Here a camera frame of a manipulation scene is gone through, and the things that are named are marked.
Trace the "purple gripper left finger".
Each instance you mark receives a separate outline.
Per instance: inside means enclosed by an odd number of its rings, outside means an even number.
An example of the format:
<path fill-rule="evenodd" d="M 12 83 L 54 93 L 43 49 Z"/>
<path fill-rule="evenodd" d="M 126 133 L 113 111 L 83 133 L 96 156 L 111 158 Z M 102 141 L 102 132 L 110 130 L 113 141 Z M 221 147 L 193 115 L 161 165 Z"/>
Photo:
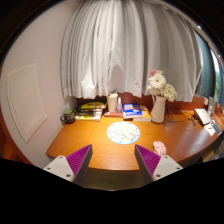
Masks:
<path fill-rule="evenodd" d="M 87 145 L 67 157 L 59 155 L 44 170 L 81 186 L 92 155 L 92 145 Z"/>

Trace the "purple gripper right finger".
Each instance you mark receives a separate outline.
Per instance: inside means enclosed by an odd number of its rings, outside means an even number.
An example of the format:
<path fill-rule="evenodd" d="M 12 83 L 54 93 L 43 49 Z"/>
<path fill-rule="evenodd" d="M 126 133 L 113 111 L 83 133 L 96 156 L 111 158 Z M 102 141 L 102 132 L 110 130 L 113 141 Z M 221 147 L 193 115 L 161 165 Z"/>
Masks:
<path fill-rule="evenodd" d="M 134 154 L 145 184 L 152 183 L 182 169 L 168 155 L 159 156 L 140 145 L 135 145 Z"/>

